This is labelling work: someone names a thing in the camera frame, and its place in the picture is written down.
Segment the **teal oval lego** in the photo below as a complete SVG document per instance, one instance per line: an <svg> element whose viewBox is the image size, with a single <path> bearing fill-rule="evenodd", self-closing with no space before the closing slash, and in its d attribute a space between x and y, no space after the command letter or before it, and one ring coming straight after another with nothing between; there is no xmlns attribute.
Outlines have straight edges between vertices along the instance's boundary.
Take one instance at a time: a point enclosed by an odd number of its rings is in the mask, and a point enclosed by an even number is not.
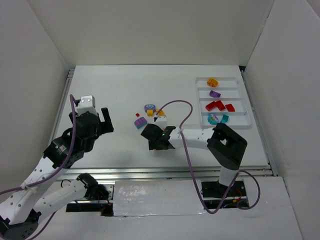
<svg viewBox="0 0 320 240"><path fill-rule="evenodd" d="M210 125L216 125L219 122L219 119L216 115L210 113L207 117L207 121Z"/></svg>

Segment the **purple fan lego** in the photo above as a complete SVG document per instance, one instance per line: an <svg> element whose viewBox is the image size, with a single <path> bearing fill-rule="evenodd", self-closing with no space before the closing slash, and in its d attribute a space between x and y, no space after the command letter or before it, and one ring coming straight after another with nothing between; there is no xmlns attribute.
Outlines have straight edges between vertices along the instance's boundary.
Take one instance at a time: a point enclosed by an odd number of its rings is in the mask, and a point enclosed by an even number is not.
<svg viewBox="0 0 320 240"><path fill-rule="evenodd" d="M216 92L214 90L211 90L209 92L209 96L212 97L212 98L220 98L221 97L221 94L219 92Z"/></svg>

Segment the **teal square lego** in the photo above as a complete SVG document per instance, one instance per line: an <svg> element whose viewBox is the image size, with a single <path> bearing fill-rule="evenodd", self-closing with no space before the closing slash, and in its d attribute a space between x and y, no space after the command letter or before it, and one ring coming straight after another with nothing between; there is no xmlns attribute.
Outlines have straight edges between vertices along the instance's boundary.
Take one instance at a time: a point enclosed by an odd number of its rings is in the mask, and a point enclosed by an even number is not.
<svg viewBox="0 0 320 240"><path fill-rule="evenodd" d="M229 121L229 116L228 115L223 115L222 119L220 120L220 123L226 124Z"/></svg>

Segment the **small yellow lego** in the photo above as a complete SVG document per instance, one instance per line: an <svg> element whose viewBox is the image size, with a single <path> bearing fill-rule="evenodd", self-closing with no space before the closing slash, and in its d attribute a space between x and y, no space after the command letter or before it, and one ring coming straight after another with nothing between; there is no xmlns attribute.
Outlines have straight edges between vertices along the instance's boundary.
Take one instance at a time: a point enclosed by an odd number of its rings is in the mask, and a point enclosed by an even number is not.
<svg viewBox="0 0 320 240"><path fill-rule="evenodd" d="M152 117L154 115L154 111L152 109L147 110L147 116Z"/></svg>

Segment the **red arch lego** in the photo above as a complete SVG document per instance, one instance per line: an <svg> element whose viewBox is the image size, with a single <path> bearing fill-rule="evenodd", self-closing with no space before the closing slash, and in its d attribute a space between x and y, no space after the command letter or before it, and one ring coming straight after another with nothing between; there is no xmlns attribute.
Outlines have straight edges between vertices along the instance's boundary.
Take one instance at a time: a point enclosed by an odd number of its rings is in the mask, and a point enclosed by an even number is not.
<svg viewBox="0 0 320 240"><path fill-rule="evenodd" d="M207 104L205 106L205 109L207 111L212 111L213 109L217 108L220 111L223 111L226 109L225 105L222 103L221 100L218 101L212 101L211 103Z"/></svg>

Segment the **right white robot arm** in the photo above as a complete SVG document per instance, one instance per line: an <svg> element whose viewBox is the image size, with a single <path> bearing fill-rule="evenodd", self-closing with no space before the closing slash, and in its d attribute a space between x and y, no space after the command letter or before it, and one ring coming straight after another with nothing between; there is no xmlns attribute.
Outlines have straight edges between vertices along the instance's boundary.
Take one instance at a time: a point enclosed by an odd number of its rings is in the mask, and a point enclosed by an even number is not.
<svg viewBox="0 0 320 240"><path fill-rule="evenodd" d="M240 165L248 142L224 123L213 128L180 129L167 126L161 129L148 123L141 133L148 140L150 150L169 150L195 148L208 150L221 166L218 183L233 186L233 180L239 173Z"/></svg>

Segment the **yellow oval lego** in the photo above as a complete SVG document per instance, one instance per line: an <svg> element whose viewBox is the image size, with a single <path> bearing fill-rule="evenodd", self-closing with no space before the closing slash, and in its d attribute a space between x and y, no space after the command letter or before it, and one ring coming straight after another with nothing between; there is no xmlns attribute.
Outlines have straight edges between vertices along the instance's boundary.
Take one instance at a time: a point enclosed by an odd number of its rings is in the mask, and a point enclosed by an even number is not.
<svg viewBox="0 0 320 240"><path fill-rule="evenodd" d="M209 78L206 84L211 88L215 88L219 85L219 82L215 78Z"/></svg>

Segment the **purple flower lego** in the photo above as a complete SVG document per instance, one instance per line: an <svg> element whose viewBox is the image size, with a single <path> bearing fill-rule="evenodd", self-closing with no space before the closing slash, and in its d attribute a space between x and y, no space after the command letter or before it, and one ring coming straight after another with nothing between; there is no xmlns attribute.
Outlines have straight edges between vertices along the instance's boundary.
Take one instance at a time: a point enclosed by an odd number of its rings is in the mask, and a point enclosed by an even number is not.
<svg viewBox="0 0 320 240"><path fill-rule="evenodd" d="M147 113L148 111L152 111L153 113L156 111L156 106L154 104L146 104L144 106L144 111Z"/></svg>

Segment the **yellow curved lego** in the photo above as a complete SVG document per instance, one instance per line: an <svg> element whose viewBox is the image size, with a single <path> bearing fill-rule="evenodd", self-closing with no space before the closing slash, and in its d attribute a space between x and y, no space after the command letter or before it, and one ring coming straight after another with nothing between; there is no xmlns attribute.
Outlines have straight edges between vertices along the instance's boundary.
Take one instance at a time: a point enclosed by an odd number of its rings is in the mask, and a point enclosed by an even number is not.
<svg viewBox="0 0 320 240"><path fill-rule="evenodd" d="M156 116L157 117L162 117L162 116L165 116L165 113L163 112L163 110L157 109L156 110Z"/></svg>

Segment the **purple curved lego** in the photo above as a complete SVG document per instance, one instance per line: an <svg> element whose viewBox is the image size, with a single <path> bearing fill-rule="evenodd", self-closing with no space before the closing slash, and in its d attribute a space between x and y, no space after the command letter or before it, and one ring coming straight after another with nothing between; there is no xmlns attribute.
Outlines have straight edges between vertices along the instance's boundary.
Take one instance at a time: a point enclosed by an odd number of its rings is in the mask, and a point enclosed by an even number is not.
<svg viewBox="0 0 320 240"><path fill-rule="evenodd" d="M137 120L134 121L134 126L137 129L141 129L142 127L144 127L147 124L148 124L148 122L143 116L139 117Z"/></svg>

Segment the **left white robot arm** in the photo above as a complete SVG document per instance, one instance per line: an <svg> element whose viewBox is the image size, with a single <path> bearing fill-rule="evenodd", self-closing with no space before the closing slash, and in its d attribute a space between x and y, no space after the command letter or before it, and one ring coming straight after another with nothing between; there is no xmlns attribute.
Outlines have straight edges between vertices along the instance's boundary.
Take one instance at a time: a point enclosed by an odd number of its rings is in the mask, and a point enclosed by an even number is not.
<svg viewBox="0 0 320 240"><path fill-rule="evenodd" d="M73 126L54 139L43 152L33 172L0 204L0 237L4 240L26 240L39 223L69 202L77 199L107 200L109 191L89 173L81 173L66 186L46 194L50 186L85 153L93 149L103 134L114 131L108 108L101 109L104 121L89 111L69 114Z"/></svg>

